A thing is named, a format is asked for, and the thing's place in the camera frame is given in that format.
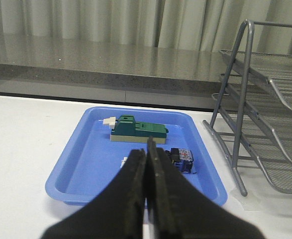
grey curtain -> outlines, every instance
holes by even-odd
[[[3,33],[194,51],[232,48],[246,18],[292,23],[292,0],[0,0]],[[292,29],[258,26],[253,50],[292,54]]]

white table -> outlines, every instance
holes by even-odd
[[[84,111],[95,106],[100,104],[0,96],[0,239],[39,238],[80,208],[51,199],[44,184]],[[248,162],[249,168],[239,169],[249,193],[242,197],[202,124],[211,113],[181,112],[193,118],[225,186],[224,209],[258,226],[267,238],[292,238],[292,195],[276,192]],[[221,118],[215,127],[228,129]]]

grey wire shelf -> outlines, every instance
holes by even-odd
[[[229,82],[239,76],[231,76]],[[227,93],[238,104],[241,85],[228,84]],[[292,164],[292,111],[255,85],[247,86],[246,114]]]
[[[220,50],[229,63],[232,51]],[[237,52],[233,70],[243,74],[245,52]],[[292,55],[251,53],[249,81],[259,86],[292,110]]]
[[[227,101],[232,100],[231,96],[223,95],[223,98]],[[222,106],[219,112],[235,133],[237,114],[228,113]],[[217,139],[226,158],[231,164],[233,162],[232,155],[220,137],[220,133],[210,128],[206,121],[204,121],[204,124]],[[263,133],[248,115],[244,115],[243,117],[241,143],[262,170],[269,184],[279,192],[292,194],[292,165],[286,161],[286,157],[282,151]],[[237,181],[242,181],[240,175],[234,174],[234,176]]]
[[[220,51],[227,68],[217,99],[214,98],[216,105],[211,121],[204,124],[223,149],[243,196],[247,190],[237,169],[240,144],[276,190],[292,194],[292,55],[253,53],[256,25],[292,28],[292,24],[243,21],[233,50]],[[239,52],[246,29],[245,51]],[[241,84],[229,84],[232,70],[240,75]],[[221,105],[223,100],[236,102],[237,112],[229,114]],[[234,132],[232,154],[213,128],[218,113]]]

plastic tray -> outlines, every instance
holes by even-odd
[[[114,178],[121,161],[132,149],[147,149],[145,143],[113,142],[104,118],[134,115],[136,121],[163,123],[169,130],[165,150],[190,149],[194,156],[191,174],[183,175],[199,191],[218,205],[227,194],[197,128],[189,115],[179,112],[94,107],[85,111],[53,171],[45,190],[47,194],[70,205],[85,205]]]

white piece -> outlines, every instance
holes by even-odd
[[[114,129],[115,124],[116,124],[116,117],[109,117],[109,118],[103,119],[102,124],[109,125],[109,128]]]
[[[127,161],[128,157],[124,157],[124,159],[121,161],[121,168],[124,166],[125,162]]]

